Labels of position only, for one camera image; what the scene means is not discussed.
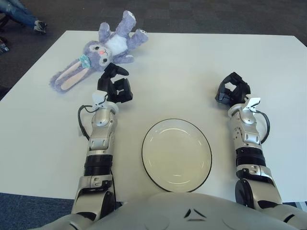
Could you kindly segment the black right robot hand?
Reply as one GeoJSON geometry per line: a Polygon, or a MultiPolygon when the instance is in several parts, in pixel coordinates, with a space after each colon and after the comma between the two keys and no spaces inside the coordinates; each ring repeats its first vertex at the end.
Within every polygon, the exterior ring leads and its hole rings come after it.
{"type": "Polygon", "coordinates": [[[248,94],[250,86],[236,72],[232,72],[220,83],[215,100],[232,107],[235,104],[244,104],[248,94]],[[226,88],[227,83],[231,83],[235,88],[233,90],[226,88]]]}

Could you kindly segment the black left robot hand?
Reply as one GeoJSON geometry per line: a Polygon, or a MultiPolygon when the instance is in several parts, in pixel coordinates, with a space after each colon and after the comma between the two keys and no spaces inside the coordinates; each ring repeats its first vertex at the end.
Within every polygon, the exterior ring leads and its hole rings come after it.
{"type": "Polygon", "coordinates": [[[115,82],[111,79],[116,75],[128,76],[126,69],[110,63],[104,70],[97,83],[97,89],[107,93],[107,101],[113,103],[125,103],[133,99],[130,83],[127,78],[121,78],[115,82]]]}

